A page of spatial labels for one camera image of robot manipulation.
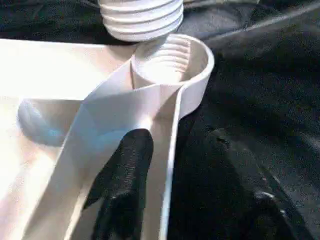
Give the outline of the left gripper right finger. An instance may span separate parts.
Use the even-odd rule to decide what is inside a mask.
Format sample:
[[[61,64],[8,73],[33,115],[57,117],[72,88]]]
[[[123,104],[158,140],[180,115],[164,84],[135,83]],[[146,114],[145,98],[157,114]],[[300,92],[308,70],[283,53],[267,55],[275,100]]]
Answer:
[[[223,128],[197,136],[175,163],[171,240],[300,240],[303,222]]]

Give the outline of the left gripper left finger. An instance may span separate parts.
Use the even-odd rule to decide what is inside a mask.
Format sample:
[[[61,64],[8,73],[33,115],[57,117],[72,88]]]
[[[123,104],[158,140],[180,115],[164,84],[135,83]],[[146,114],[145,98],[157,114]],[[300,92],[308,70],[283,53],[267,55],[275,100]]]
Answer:
[[[138,240],[145,209],[146,182],[154,151],[149,130],[129,131],[96,176],[83,206],[102,201],[91,240]]]

